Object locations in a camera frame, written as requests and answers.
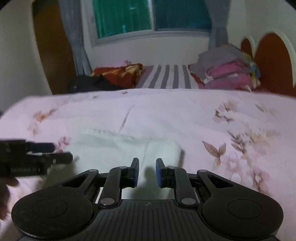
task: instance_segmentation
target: wooden door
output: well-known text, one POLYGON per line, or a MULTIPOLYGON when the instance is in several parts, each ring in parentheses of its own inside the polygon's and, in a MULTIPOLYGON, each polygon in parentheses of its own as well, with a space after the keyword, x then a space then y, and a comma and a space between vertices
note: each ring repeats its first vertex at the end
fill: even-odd
POLYGON ((36 13, 33 6, 33 20, 37 46, 53 94, 66 93, 69 80, 76 76, 71 46, 66 37, 60 17, 58 1, 36 0, 42 6, 36 13))

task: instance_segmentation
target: gray curtain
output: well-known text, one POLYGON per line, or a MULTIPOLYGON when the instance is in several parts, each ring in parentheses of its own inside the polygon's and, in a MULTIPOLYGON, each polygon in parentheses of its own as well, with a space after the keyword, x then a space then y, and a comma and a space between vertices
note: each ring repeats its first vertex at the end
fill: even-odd
POLYGON ((227 24, 231 0, 204 0, 212 20, 209 49, 228 44, 227 24))
POLYGON ((77 75, 91 74, 91 67, 83 44, 80 0, 59 0, 63 26, 71 44, 77 75))

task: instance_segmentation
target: hand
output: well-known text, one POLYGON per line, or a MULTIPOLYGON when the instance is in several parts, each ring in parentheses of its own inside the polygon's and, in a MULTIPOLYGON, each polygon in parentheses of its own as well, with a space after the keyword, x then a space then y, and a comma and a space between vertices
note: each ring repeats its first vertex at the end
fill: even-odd
POLYGON ((4 220, 7 214, 7 204, 9 200, 9 186, 17 186, 18 180, 16 178, 0 178, 0 219, 4 220))

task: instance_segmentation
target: pink blanket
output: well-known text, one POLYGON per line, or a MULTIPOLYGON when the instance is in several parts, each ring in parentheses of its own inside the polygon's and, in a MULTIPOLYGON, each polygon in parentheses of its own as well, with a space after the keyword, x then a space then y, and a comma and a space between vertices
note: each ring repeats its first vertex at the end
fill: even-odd
POLYGON ((197 83, 200 89, 221 89, 221 90, 238 90, 249 86, 253 88, 251 77, 249 74, 238 73, 232 77, 223 77, 214 79, 207 84, 197 83))
MULTIPOLYGON (((279 202, 284 221, 277 237, 295 241, 295 115, 295 99, 271 94, 133 89, 26 98, 1 118, 0 137, 55 142, 58 149, 86 127, 171 139, 184 150, 187 172, 207 169, 279 202)), ((42 183, 20 180, 10 189, 10 208, 42 183)), ((10 217, 1 222, 0 237, 17 239, 10 217)))
POLYGON ((209 69, 207 71, 207 75, 213 77, 214 79, 219 79, 233 73, 250 73, 250 72, 251 72, 250 66, 246 65, 245 63, 237 59, 233 62, 222 64, 209 69))

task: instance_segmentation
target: flower print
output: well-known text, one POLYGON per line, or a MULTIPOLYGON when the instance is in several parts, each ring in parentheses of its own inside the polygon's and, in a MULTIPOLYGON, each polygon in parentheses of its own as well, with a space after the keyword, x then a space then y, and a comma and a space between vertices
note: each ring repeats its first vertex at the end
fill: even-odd
POLYGON ((63 149, 65 149, 66 146, 69 146, 71 141, 72 141, 71 137, 61 137, 58 140, 58 144, 56 145, 56 151, 63 152, 63 149))
POLYGON ((269 192, 268 192, 269 189, 266 184, 266 181, 270 179, 268 172, 262 171, 259 167, 254 167, 253 174, 254 174, 254 179, 253 179, 254 187, 258 188, 259 192, 269 195, 269 192))
POLYGON ((270 140, 280 135, 277 131, 273 130, 262 130, 259 129, 258 132, 248 129, 245 135, 249 137, 248 151, 250 156, 255 156, 259 158, 260 156, 265 156, 267 154, 266 148, 270 146, 270 140))
POLYGON ((258 104, 255 104, 255 106, 261 112, 269 113, 269 114, 271 114, 274 117, 276 116, 277 109, 275 109, 275 108, 269 108, 269 109, 267 109, 264 105, 258 105, 258 104))
POLYGON ((230 100, 230 101, 224 103, 224 107, 227 112, 228 111, 238 112, 237 105, 238 105, 238 102, 233 101, 233 100, 230 100))
POLYGON ((246 172, 245 178, 244 178, 244 186, 255 189, 254 187, 254 174, 253 170, 249 168, 249 170, 246 172))
POLYGON ((210 145, 204 141, 203 144, 207 151, 215 157, 212 167, 212 170, 215 171, 221 165, 220 157, 222 157, 226 152, 226 143, 222 144, 218 150, 213 145, 210 145))
POLYGON ((213 121, 216 123, 226 121, 229 124, 230 122, 234 121, 234 119, 230 116, 221 115, 219 111, 215 110, 215 116, 213 117, 213 121))
POLYGON ((40 128, 36 121, 32 122, 27 130, 31 131, 34 137, 40 133, 40 128))
POLYGON ((33 117, 36 119, 36 121, 42 122, 56 111, 57 109, 51 109, 49 112, 38 111, 34 114, 33 117))
POLYGON ((231 132, 227 131, 228 134, 232 137, 231 141, 233 142, 231 145, 232 147, 245 154, 246 153, 246 143, 242 140, 241 134, 237 134, 236 136, 234 136, 231 132))
POLYGON ((221 157, 221 163, 226 165, 225 177, 233 182, 242 183, 243 172, 238 155, 235 152, 230 153, 229 156, 221 157))
POLYGON ((219 105, 218 110, 223 112, 225 111, 225 106, 224 105, 219 105))

